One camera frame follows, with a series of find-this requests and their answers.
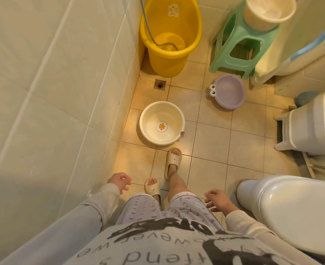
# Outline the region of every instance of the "tile floor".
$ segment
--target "tile floor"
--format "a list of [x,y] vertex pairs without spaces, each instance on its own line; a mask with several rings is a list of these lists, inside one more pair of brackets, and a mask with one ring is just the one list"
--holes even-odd
[[[210,52],[209,41],[201,40],[184,70],[173,78],[156,75],[146,54],[114,169],[115,173],[129,174],[133,184],[121,196],[111,223],[130,196],[144,192],[144,182],[149,177],[160,181],[166,208],[169,185],[164,179],[164,168],[171,147],[181,149],[179,173],[187,187],[202,199],[206,191],[219,188],[237,204],[235,189],[242,179],[262,179],[272,174],[299,175],[291,156],[273,147],[276,144],[274,116],[286,112],[289,105],[294,105],[293,100],[275,95],[273,85],[253,87],[249,80],[243,80],[247,93],[244,105],[234,111],[223,109],[208,94],[209,85],[223,74],[209,72]],[[154,89],[155,79],[166,81],[164,91]],[[185,137],[173,145],[153,145],[139,131],[141,112],[156,101],[172,102],[185,115]],[[222,213],[215,215],[225,224]]]

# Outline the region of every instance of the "yellow bucket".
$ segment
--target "yellow bucket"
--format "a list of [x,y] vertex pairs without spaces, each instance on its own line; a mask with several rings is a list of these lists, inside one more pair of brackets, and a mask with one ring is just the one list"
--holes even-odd
[[148,48],[150,64],[160,76],[178,75],[184,68],[188,55],[197,47],[202,35],[202,19],[196,0],[149,0],[145,6],[150,31],[156,43],[173,43],[156,46],[150,38],[144,16],[140,34]]

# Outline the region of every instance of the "white toilet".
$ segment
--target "white toilet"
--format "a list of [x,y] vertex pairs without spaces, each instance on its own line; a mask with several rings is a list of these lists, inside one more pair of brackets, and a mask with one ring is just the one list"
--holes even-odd
[[284,241],[325,256],[325,181],[295,176],[250,179],[239,184],[236,197]]

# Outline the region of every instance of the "gray hose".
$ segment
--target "gray hose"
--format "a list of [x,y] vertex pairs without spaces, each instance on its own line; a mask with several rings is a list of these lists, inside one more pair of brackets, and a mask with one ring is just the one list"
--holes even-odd
[[142,10],[143,10],[143,15],[144,15],[144,19],[145,19],[145,24],[147,25],[147,29],[148,29],[148,32],[149,32],[149,34],[150,34],[150,37],[151,37],[151,40],[153,41],[153,43],[154,43],[156,46],[159,46],[159,47],[170,44],[170,45],[172,45],[172,46],[176,49],[176,51],[178,51],[177,46],[174,45],[173,43],[158,44],[158,43],[154,40],[154,38],[153,38],[153,36],[151,35],[151,32],[150,32],[150,28],[149,28],[149,24],[148,24],[147,15],[146,15],[146,13],[145,13],[145,8],[144,8],[144,2],[143,2],[143,0],[141,0],[141,6],[142,6]]

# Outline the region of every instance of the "toilet lid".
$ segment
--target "toilet lid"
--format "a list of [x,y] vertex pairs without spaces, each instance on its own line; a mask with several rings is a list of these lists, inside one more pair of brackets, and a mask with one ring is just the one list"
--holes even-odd
[[263,223],[294,247],[325,255],[325,181],[285,179],[259,200]]

